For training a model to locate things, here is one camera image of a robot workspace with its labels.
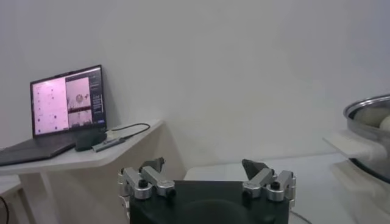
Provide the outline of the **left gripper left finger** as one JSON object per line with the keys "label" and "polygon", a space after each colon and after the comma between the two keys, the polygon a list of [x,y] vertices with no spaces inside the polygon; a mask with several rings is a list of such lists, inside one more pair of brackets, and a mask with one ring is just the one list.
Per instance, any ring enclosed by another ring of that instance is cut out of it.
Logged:
{"label": "left gripper left finger", "polygon": [[175,182],[161,174],[165,159],[145,161],[138,170],[122,168],[118,172],[119,195],[136,200],[150,199],[154,194],[167,199],[176,196]]}

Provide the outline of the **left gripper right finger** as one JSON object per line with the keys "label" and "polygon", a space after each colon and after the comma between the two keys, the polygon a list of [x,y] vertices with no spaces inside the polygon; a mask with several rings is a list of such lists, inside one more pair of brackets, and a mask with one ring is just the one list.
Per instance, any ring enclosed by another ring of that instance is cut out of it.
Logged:
{"label": "left gripper right finger", "polygon": [[243,195],[249,199],[259,198],[263,194],[268,200],[290,203],[296,202],[296,176],[293,172],[283,170],[279,174],[265,163],[243,159],[241,165],[248,180],[242,183]]}

